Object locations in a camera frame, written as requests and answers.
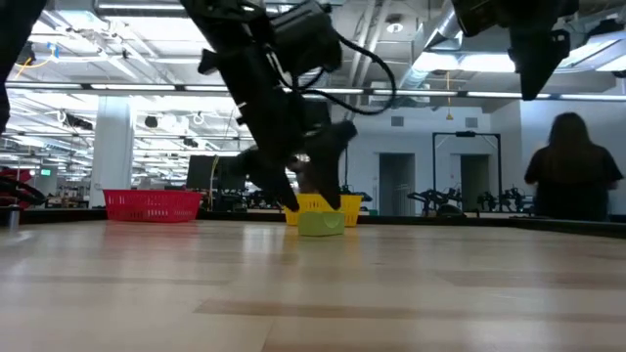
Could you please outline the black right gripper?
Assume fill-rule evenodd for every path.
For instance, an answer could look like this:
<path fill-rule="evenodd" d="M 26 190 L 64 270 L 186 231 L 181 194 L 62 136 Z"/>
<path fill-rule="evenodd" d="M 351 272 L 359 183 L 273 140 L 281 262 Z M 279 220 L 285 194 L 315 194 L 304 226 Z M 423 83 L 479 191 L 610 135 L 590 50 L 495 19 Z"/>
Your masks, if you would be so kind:
<path fill-rule="evenodd" d="M 556 66 L 569 56 L 570 33 L 551 31 L 579 10 L 578 0 L 452 0 L 461 31 L 472 37 L 498 25 L 510 30 L 509 56 L 523 101 L 537 98 Z"/>

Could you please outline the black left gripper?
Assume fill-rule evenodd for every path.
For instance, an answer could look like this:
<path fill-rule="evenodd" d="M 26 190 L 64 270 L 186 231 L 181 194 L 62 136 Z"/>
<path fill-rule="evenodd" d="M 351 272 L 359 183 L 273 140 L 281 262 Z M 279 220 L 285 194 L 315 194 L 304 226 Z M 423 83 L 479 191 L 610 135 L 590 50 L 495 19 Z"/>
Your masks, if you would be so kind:
<path fill-rule="evenodd" d="M 269 45 L 202 50 L 198 72 L 214 70 L 239 109 L 238 122 L 248 128 L 255 142 L 235 157 L 235 173 L 272 194 L 282 206 L 297 211 L 299 204 L 285 164 L 295 155 L 307 154 L 307 180 L 332 209 L 340 209 L 339 159 L 357 135 L 354 123 L 334 123 L 306 139 L 304 99 L 285 90 L 280 62 Z"/>

